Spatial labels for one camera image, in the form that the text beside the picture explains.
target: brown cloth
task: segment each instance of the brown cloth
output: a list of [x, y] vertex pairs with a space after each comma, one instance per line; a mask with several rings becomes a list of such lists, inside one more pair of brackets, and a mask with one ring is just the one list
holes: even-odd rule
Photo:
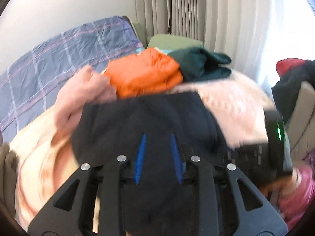
[[3, 143], [3, 137], [2, 137], [2, 134], [1, 134], [1, 128], [0, 128], [0, 146], [2, 145]]
[[0, 147], [0, 200], [10, 214], [15, 216], [15, 186], [17, 181], [16, 168], [18, 158], [10, 146], [3, 143]]

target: green pillow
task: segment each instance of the green pillow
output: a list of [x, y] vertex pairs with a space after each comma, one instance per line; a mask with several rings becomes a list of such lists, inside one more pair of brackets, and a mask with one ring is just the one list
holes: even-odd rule
[[203, 46], [204, 44], [201, 41], [171, 34], [157, 34], [151, 38], [148, 45], [148, 47], [157, 47], [164, 50], [178, 50], [188, 47], [203, 48]]

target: green led light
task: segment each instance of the green led light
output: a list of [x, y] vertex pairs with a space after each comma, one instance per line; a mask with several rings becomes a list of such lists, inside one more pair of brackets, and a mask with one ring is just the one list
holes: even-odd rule
[[279, 139], [281, 140], [280, 129], [278, 128]]

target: pink towel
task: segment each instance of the pink towel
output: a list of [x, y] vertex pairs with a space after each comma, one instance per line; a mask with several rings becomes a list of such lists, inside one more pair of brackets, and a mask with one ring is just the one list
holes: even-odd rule
[[313, 170], [308, 165], [299, 167], [302, 181], [294, 194], [287, 198], [278, 199], [278, 205], [288, 229], [291, 230], [304, 215], [305, 211], [315, 197], [315, 181], [313, 180]]
[[110, 79], [86, 65], [67, 81], [58, 93], [54, 122], [58, 130], [71, 134], [79, 124], [86, 103], [117, 100]]

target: orange jacket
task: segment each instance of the orange jacket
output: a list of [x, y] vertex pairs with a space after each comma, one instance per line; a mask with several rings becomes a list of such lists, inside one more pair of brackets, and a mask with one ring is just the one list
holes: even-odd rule
[[160, 93], [183, 81], [179, 64], [153, 48], [112, 60], [103, 73], [110, 77], [120, 98]]

